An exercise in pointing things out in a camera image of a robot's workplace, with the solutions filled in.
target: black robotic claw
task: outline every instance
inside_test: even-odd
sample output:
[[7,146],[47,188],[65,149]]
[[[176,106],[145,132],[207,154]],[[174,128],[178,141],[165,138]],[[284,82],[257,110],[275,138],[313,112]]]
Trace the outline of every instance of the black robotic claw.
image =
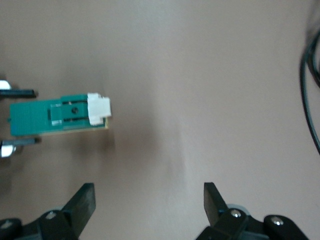
[[307,240],[289,218],[268,215],[260,222],[240,209],[228,208],[216,186],[204,184],[204,209],[210,226],[196,240]]
[[48,211],[22,226],[17,218],[0,221],[0,240],[77,240],[96,209],[95,187],[85,183],[62,210]]

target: black wire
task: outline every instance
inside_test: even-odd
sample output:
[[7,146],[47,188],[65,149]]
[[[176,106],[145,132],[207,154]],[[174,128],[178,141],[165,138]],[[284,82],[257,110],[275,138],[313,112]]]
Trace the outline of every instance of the black wire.
[[313,142],[315,144],[318,153],[320,154],[320,141],[314,126],[314,123],[311,118],[311,112],[309,107],[308,95],[307,95],[307,83],[306,83],[306,65],[308,64],[309,70],[315,80],[316,84],[320,88],[320,73],[317,69],[316,61],[316,50],[317,44],[320,37],[320,31],[311,39],[309,44],[307,44],[300,62],[300,89],[302,104],[305,114],[305,119],[308,124]]

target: white plastic connector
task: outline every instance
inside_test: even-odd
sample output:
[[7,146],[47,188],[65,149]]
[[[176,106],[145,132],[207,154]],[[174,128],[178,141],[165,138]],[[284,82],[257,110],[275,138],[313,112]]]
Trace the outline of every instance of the white plastic connector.
[[99,93],[88,93],[88,115],[90,125],[104,123],[104,118],[111,116],[110,98],[102,97]]

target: black screw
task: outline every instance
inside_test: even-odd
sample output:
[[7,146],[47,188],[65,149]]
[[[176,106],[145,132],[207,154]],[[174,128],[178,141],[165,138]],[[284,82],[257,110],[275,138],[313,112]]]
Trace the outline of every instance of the black screw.
[[79,112],[79,109],[78,109],[77,107],[73,107],[72,110],[71,110],[71,112],[72,112],[73,114],[77,114],[77,113]]

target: silver metal part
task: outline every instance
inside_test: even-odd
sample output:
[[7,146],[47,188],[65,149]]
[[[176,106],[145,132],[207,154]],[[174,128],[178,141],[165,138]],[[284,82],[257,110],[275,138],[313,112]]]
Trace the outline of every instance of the silver metal part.
[[227,204],[227,206],[229,209],[239,209],[239,210],[243,211],[247,216],[251,216],[248,209],[246,209],[244,206],[237,205],[237,204]]
[[9,228],[11,225],[12,225],[12,222],[9,221],[9,220],[7,220],[7,221],[5,221],[4,224],[2,224],[2,225],[0,226],[0,229],[7,229],[7,228]]
[[231,215],[234,216],[235,218],[241,217],[241,213],[237,209],[231,210]]
[[14,145],[3,145],[0,148],[0,157],[1,158],[7,158],[10,157],[15,151],[17,147]]
[[284,221],[282,221],[282,219],[281,219],[280,217],[278,217],[278,216],[273,216],[273,217],[271,218],[271,221],[272,221],[275,225],[278,225],[278,226],[284,224]]
[[6,80],[0,80],[0,89],[1,90],[9,90],[9,89],[11,89],[11,86]]
[[51,220],[51,219],[53,219],[56,215],[57,215],[56,213],[54,213],[53,211],[51,211],[51,212],[49,212],[49,213],[47,214],[47,216],[45,216],[45,218],[48,219],[48,220]]

